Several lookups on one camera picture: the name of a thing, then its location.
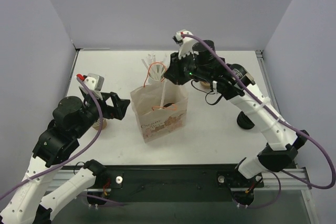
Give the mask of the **single white straw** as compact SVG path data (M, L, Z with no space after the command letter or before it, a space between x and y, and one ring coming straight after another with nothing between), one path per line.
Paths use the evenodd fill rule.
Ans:
M163 107L164 99L165 99L165 93L166 93L166 80L163 81L163 90L161 95L161 101L160 101L160 107Z

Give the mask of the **black plastic cup lid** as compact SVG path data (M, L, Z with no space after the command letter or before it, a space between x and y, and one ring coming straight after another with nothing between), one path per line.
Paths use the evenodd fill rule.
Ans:
M174 103L167 103L167 104L165 104L163 107L166 109L166 108L168 108L168 107L170 107L170 106L173 106L174 105Z

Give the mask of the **beige paper takeout bag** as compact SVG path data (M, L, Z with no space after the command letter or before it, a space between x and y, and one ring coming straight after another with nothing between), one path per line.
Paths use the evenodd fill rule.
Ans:
M130 92L131 106L138 129L145 143L168 135L186 123L188 91L166 80L166 93L163 106L174 103L168 108L160 107L163 82L149 84L146 79L142 86Z

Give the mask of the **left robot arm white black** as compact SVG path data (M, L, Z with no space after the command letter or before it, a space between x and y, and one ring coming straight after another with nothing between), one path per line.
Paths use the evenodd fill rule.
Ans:
M53 111L53 120L33 149L22 182L12 189L14 195L1 211L1 223L51 223L57 213L82 191L100 188L107 181L106 167L92 159L55 191L46 194L55 175L79 147L78 140L103 119L122 120L129 99L114 93L94 95L81 89L83 98L63 98Z

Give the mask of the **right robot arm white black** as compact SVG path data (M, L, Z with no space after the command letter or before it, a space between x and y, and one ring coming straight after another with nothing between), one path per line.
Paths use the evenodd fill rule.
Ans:
M177 85L190 80L204 81L222 98L240 109L237 123L244 129L256 127L265 137L265 148L255 157L244 158L233 172L233 181L245 186L257 174L270 170L279 172L289 166L306 138L280 123L281 115L262 94L250 73L241 65L216 60L192 38L176 40L179 51L172 53L164 77Z

